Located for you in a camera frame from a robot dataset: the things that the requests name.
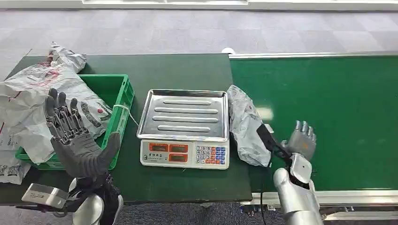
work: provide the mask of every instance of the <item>scale keypad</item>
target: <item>scale keypad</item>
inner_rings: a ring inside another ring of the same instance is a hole
[[[225,147],[196,147],[196,163],[198,164],[225,164]]]

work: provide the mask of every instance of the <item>digital scale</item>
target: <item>digital scale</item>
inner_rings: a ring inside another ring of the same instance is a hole
[[[230,164],[227,93],[150,90],[137,137],[142,165],[225,170]]]

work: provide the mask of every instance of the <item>gray plastic bag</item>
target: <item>gray plastic bag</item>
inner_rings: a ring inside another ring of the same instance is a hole
[[[257,134],[262,120],[248,95],[235,85],[227,91],[230,113],[230,132],[237,142],[239,158],[248,164],[267,166],[271,152]]]

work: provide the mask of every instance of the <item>green table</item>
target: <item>green table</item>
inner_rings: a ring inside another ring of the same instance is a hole
[[[17,71],[43,57],[24,57]],[[295,120],[307,120],[318,135],[313,158],[318,191],[398,190],[394,178],[398,152],[397,56],[224,54],[88,56],[82,74],[128,74],[136,97],[132,114],[140,118],[152,88],[226,90],[234,83],[253,99],[279,140],[288,138]],[[116,168],[115,184],[127,203],[248,201],[261,191],[266,174],[232,154],[230,168],[206,171],[142,166],[136,125],[129,121]],[[273,168],[282,166],[275,159]],[[62,171],[31,169],[21,186],[0,184],[1,204],[18,204],[31,182],[61,184]],[[274,192],[271,176],[266,191]]]

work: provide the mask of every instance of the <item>black cable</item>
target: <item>black cable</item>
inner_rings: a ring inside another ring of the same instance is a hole
[[[271,174],[271,163],[272,163],[272,157],[273,157],[273,151],[270,151],[271,153],[271,157],[269,158],[269,162],[267,167],[265,167],[266,172],[268,174]],[[265,181],[267,180],[267,176],[264,176],[264,180],[262,182],[262,187],[261,187],[261,193],[260,193],[260,209],[261,209],[261,215],[262,215],[262,221],[264,222],[264,225],[267,225],[267,223],[265,222],[265,218],[264,218],[264,206],[262,204],[262,193],[265,191]]]

